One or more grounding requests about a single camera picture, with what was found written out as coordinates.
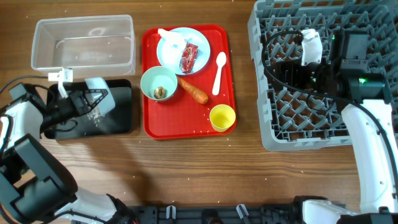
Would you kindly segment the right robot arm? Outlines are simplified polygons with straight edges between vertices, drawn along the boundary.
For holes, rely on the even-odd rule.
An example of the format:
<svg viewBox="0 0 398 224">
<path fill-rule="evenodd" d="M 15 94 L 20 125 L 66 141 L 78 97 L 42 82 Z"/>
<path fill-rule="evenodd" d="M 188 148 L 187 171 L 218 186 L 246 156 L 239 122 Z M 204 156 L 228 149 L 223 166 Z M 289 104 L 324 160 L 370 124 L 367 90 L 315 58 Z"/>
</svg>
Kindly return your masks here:
<svg viewBox="0 0 398 224">
<path fill-rule="evenodd" d="M 359 174 L 360 211 L 339 207 L 321 197 L 300 199 L 303 223 L 396 223 L 397 143 L 392 126 L 391 93 L 381 73 L 368 71 L 368 35 L 338 31 L 328 60 L 314 29 L 295 30 L 300 60 L 275 63 L 267 76 L 284 87 L 331 98 L 353 145 Z"/>
</svg>

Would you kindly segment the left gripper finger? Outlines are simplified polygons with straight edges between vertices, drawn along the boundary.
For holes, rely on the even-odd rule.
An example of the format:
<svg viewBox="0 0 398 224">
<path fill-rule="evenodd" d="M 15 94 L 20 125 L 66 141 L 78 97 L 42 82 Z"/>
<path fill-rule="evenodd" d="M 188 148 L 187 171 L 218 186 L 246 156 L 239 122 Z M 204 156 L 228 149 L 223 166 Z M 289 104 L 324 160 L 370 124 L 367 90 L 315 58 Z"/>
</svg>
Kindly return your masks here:
<svg viewBox="0 0 398 224">
<path fill-rule="evenodd" d="M 89 89 L 82 91 L 83 110 L 92 111 L 107 95 L 107 89 Z"/>
<path fill-rule="evenodd" d="M 62 98 L 68 98 L 68 93 L 63 84 L 73 81 L 73 70 L 70 68 L 62 68 L 59 72 L 50 72 L 48 73 L 48 81 L 57 82 L 60 96 Z"/>
</svg>

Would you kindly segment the light blue bowl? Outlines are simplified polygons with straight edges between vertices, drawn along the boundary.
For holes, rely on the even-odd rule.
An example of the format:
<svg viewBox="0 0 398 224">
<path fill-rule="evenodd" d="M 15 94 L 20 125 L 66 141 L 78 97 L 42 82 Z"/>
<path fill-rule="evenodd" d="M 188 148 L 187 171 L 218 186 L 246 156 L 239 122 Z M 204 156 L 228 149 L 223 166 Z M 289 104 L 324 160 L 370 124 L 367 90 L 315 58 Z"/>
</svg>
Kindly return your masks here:
<svg viewBox="0 0 398 224">
<path fill-rule="evenodd" d="M 91 108 L 87 115 L 105 116 L 115 107 L 111 90 L 103 78 L 86 78 L 85 83 L 91 92 L 86 93 Z"/>
</svg>

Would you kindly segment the red snack wrapper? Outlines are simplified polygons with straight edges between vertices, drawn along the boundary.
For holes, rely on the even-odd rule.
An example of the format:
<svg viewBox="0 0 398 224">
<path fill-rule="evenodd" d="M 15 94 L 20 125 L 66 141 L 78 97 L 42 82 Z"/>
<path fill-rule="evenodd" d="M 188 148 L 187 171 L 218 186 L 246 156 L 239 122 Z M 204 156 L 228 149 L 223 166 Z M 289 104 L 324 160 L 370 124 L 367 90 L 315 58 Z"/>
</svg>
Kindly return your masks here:
<svg viewBox="0 0 398 224">
<path fill-rule="evenodd" d="M 192 71 L 197 54 L 198 46 L 187 43 L 180 60 L 180 69 L 183 73 L 190 73 Z"/>
</svg>

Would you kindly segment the orange carrot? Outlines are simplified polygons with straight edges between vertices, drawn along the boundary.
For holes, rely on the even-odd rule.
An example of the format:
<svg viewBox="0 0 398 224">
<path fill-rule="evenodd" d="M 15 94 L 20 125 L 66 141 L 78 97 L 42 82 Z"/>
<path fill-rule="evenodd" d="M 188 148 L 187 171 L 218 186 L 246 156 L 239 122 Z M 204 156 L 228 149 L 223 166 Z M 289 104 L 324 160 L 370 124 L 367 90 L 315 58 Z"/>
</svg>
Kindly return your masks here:
<svg viewBox="0 0 398 224">
<path fill-rule="evenodd" d="M 180 77 L 177 77 L 178 84 L 186 91 L 188 92 L 192 98 L 200 104 L 205 104 L 208 101 L 208 95 L 200 90 L 199 88 L 193 86 L 189 82 L 186 82 Z"/>
</svg>

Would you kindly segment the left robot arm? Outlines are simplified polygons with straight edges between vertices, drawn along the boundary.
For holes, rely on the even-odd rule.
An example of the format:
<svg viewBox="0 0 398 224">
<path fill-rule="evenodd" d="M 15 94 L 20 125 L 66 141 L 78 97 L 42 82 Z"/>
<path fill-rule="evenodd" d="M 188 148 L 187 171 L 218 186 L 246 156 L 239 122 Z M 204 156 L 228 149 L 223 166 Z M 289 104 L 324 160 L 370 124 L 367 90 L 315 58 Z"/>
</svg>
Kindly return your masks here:
<svg viewBox="0 0 398 224">
<path fill-rule="evenodd" d="M 8 223 L 139 223 L 120 199 L 79 188 L 69 170 L 40 143 L 41 134 L 58 131 L 58 124 L 76 122 L 95 108 L 106 114 L 115 107 L 103 78 L 74 83 L 63 69 L 45 79 L 58 83 L 44 101 L 38 85 L 5 84 L 12 101 L 1 108 L 1 216 Z"/>
</svg>

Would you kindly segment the yellow cup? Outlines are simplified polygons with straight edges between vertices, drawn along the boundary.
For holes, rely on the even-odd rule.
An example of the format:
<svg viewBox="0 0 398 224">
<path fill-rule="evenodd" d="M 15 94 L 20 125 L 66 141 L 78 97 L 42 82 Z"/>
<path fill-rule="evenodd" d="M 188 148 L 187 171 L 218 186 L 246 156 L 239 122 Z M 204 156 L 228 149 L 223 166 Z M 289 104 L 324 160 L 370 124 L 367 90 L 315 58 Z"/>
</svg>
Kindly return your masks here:
<svg viewBox="0 0 398 224">
<path fill-rule="evenodd" d="M 236 112 L 229 105 L 216 105 L 210 111 L 209 120 L 215 131 L 225 132 L 235 123 Z"/>
</svg>

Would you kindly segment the green bowl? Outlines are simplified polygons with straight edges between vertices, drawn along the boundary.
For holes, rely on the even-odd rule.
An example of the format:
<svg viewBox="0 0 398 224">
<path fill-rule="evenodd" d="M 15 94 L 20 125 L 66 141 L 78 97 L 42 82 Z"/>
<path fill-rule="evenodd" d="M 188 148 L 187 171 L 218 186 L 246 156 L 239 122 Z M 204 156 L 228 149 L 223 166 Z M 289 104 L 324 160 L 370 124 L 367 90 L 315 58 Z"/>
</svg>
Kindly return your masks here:
<svg viewBox="0 0 398 224">
<path fill-rule="evenodd" d="M 145 71 L 140 84 L 144 96 L 155 101 L 168 100 L 178 87 L 176 74 L 171 69 L 162 66 L 155 66 Z M 166 89 L 166 97 L 160 100 L 154 98 L 154 90 L 159 86 Z"/>
</svg>

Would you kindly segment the white tissue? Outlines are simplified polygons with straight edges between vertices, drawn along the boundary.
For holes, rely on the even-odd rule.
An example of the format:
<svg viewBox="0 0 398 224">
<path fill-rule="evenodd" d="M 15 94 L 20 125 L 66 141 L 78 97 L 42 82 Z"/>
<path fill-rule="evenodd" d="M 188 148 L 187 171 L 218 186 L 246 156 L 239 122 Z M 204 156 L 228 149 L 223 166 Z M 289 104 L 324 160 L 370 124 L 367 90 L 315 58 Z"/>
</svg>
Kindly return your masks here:
<svg viewBox="0 0 398 224">
<path fill-rule="evenodd" d="M 161 36 L 158 44 L 161 59 L 164 62 L 173 62 L 180 58 L 187 44 L 183 35 L 165 29 L 158 29 L 157 32 Z"/>
</svg>

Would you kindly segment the brown food scrap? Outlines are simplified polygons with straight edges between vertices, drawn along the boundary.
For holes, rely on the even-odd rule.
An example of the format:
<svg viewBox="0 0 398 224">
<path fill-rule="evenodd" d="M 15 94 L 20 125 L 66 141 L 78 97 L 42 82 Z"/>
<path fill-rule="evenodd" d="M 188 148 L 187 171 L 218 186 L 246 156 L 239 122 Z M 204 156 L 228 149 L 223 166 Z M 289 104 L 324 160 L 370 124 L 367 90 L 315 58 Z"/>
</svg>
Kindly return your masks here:
<svg viewBox="0 0 398 224">
<path fill-rule="evenodd" d="M 162 86 L 157 87 L 154 90 L 154 98 L 155 99 L 164 99 L 166 97 L 166 89 Z"/>
</svg>

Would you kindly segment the white rice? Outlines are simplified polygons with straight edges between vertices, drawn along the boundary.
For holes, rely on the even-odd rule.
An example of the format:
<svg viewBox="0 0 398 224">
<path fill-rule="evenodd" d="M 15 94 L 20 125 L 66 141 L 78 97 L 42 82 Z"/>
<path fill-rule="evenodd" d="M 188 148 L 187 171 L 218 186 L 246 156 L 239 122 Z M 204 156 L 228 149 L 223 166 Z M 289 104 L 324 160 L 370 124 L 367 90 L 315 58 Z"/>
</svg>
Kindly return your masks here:
<svg viewBox="0 0 398 224">
<path fill-rule="evenodd" d="M 100 122 L 100 119 L 103 117 L 101 111 L 98 108 L 94 108 L 86 116 L 89 121 L 92 121 L 95 124 L 98 124 Z"/>
</svg>

